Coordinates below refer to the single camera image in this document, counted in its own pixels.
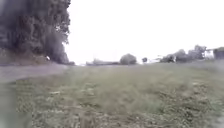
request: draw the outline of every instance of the tall grass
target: tall grass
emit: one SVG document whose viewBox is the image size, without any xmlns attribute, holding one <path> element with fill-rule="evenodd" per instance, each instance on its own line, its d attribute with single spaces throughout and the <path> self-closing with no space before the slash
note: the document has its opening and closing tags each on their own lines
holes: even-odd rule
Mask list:
<svg viewBox="0 0 224 128">
<path fill-rule="evenodd" d="M 222 64 L 75 67 L 11 87 L 30 128 L 202 128 L 223 107 Z"/>
</svg>

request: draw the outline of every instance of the bush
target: bush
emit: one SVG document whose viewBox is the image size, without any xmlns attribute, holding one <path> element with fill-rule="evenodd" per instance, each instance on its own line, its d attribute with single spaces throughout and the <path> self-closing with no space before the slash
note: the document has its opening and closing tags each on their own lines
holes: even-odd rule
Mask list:
<svg viewBox="0 0 224 128">
<path fill-rule="evenodd" d="M 133 65 L 133 64 L 137 63 L 137 59 L 136 59 L 135 56 L 133 56 L 131 54 L 126 54 L 126 55 L 121 57 L 120 63 L 122 65 Z"/>
</svg>

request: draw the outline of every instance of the lawn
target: lawn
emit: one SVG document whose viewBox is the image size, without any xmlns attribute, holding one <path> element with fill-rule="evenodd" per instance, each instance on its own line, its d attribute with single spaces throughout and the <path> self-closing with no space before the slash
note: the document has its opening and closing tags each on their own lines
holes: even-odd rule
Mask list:
<svg viewBox="0 0 224 128">
<path fill-rule="evenodd" d="M 74 67 L 9 86 L 26 128 L 204 128 L 224 107 L 223 65 Z"/>
</svg>

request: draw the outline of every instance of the tree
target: tree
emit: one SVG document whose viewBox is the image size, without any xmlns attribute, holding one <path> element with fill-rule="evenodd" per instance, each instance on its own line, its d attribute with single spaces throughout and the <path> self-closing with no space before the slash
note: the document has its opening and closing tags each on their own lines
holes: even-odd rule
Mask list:
<svg viewBox="0 0 224 128">
<path fill-rule="evenodd" d="M 224 47 L 220 47 L 214 50 L 216 59 L 224 59 Z"/>
<path fill-rule="evenodd" d="M 49 56 L 67 63 L 70 0 L 5 0 L 0 25 L 8 30 L 9 50 Z"/>
<path fill-rule="evenodd" d="M 137 59 L 131 54 L 126 54 L 121 57 L 120 63 L 123 65 L 133 65 L 137 63 Z"/>
<path fill-rule="evenodd" d="M 146 63 L 147 61 L 148 61 L 148 58 L 147 57 L 142 58 L 142 62 L 143 63 Z"/>
<path fill-rule="evenodd" d="M 176 56 L 176 62 L 187 62 L 188 61 L 187 54 L 185 53 L 185 51 L 183 49 L 180 49 L 178 52 L 176 52 L 174 54 L 174 56 Z"/>
</svg>

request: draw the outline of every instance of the sky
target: sky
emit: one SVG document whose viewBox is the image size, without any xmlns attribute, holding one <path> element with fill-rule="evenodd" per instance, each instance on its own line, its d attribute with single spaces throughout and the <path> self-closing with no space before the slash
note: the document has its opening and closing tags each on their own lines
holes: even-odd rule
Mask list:
<svg viewBox="0 0 224 128">
<path fill-rule="evenodd" d="M 224 46 L 223 0 L 72 0 L 68 11 L 66 51 L 77 64 Z"/>
</svg>

